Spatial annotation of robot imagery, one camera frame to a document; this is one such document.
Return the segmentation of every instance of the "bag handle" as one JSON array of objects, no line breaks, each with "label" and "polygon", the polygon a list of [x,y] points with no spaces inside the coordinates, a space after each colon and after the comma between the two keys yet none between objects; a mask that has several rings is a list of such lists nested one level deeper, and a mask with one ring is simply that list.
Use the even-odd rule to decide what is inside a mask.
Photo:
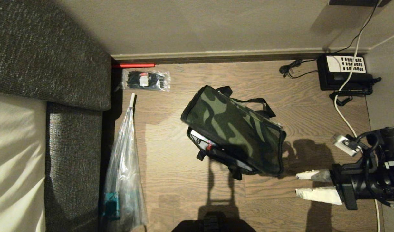
[{"label": "bag handle", "polygon": [[[204,151],[201,151],[201,150],[200,150],[200,151],[198,152],[198,154],[197,154],[197,159],[203,161],[203,160],[204,160],[204,157],[205,157],[206,155],[207,155],[207,154],[206,154]],[[243,176],[242,176],[240,167],[235,166],[235,165],[230,165],[230,166],[228,166],[228,170],[231,172],[232,177],[233,177],[234,179],[236,179],[236,180],[242,180],[242,179],[243,179]]]},{"label": "bag handle", "polygon": [[[219,91],[221,94],[231,98],[231,94],[233,93],[232,89],[230,86],[224,86],[220,88],[216,88],[217,91]],[[267,104],[266,100],[264,98],[252,98],[247,101],[242,101],[236,98],[231,98],[232,100],[239,102],[239,103],[261,103],[263,104],[263,110],[257,110],[256,113],[260,114],[261,116],[270,119],[275,117],[275,113],[272,111],[270,106]]]}]

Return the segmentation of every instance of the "wooden floor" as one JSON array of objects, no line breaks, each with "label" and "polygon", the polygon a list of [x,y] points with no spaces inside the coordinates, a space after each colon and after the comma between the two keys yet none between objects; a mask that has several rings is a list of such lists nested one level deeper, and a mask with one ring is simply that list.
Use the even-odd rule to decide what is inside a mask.
[{"label": "wooden floor", "polygon": [[[156,69],[171,73],[170,92],[124,91],[123,109],[128,107],[132,92],[138,95],[135,129],[149,218],[147,231],[172,231],[181,221],[196,220],[212,210],[240,217],[258,232],[376,231],[373,200],[358,200],[359,210],[349,211],[344,205],[296,197],[296,188],[320,186],[296,180],[296,173],[355,162],[357,157],[349,157],[330,142],[334,133],[350,131],[337,115],[329,92],[320,90],[317,73],[299,79],[283,78],[278,69],[290,62],[158,65]],[[314,62],[307,62],[295,69],[295,75],[315,69]],[[180,115],[204,85],[229,85],[234,91],[232,97],[241,100],[266,99],[277,115],[273,120],[287,132],[284,175],[243,176],[242,181],[229,182],[225,166],[196,159],[198,149],[186,136],[187,125]],[[341,111],[358,134],[370,130],[365,98],[356,97]],[[207,206],[209,181],[214,184],[210,199],[223,200],[220,206]]]}]

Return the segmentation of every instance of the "black telephone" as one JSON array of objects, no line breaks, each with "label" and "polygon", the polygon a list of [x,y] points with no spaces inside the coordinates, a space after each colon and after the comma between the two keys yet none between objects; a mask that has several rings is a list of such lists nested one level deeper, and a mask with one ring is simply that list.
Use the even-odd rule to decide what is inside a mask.
[{"label": "black telephone", "polygon": [[358,56],[356,57],[353,74],[349,82],[347,82],[342,91],[337,91],[348,78],[352,63],[353,56],[344,54],[324,54],[317,59],[320,89],[323,91],[335,91],[329,95],[333,100],[336,95],[348,96],[343,101],[337,100],[337,105],[339,106],[344,106],[353,99],[353,96],[372,94],[373,85],[381,81],[380,77],[373,78],[372,75],[367,73],[363,57]]}]

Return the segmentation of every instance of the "baseboard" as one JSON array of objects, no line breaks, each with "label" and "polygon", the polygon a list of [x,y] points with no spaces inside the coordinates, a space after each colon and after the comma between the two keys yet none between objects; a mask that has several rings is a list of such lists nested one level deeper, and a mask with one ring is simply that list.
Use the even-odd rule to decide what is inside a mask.
[{"label": "baseboard", "polygon": [[[359,48],[359,54],[367,53],[369,48]],[[306,49],[273,49],[273,50],[238,50],[238,51],[206,51],[189,53],[152,53],[152,54],[118,54],[112,55],[117,62],[155,62],[167,63],[216,63],[216,62],[250,62],[290,59],[313,59],[330,51],[322,48]],[[343,53],[352,53],[349,48]]]}]

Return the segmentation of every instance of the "umbrella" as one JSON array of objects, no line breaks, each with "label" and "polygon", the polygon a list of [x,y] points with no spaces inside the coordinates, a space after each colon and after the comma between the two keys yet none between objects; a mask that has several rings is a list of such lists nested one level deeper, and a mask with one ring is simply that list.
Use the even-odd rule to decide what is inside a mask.
[{"label": "umbrella", "polygon": [[134,98],[132,94],[118,139],[112,146],[105,179],[101,226],[106,231],[129,232],[147,224],[135,143]]}]

